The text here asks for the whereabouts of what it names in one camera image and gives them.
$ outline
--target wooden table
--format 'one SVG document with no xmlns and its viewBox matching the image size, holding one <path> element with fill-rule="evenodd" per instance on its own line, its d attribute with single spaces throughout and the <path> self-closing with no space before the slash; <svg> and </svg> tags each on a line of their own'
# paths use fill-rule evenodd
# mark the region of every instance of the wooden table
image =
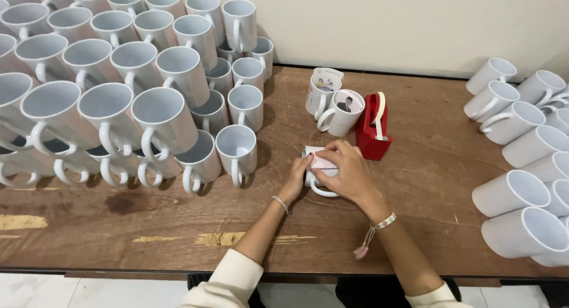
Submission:
<svg viewBox="0 0 569 308">
<path fill-rule="evenodd" d="M 304 145 L 336 139 L 319 133 L 304 109 L 312 70 L 274 67 L 265 84 L 265 121 L 257 134 L 257 171 L 235 188 L 222 174 L 198 195 L 181 176 L 159 190 L 131 181 L 114 189 L 92 178 L 72 188 L 45 178 L 37 188 L 0 190 L 0 267 L 3 270 L 202 272 L 259 217 Z M 346 73 L 344 87 L 386 94 L 393 144 L 368 161 L 376 185 L 441 275 L 569 277 L 529 258 L 504 259 L 480 234 L 486 219 L 472 189 L 511 169 L 501 146 L 477 132 L 463 105 L 463 81 Z M 348 140 L 355 144 L 354 136 Z M 270 273 L 392 274 L 379 242 L 356 261 L 368 222 L 351 202 L 305 187 L 263 263 Z"/>
</svg>

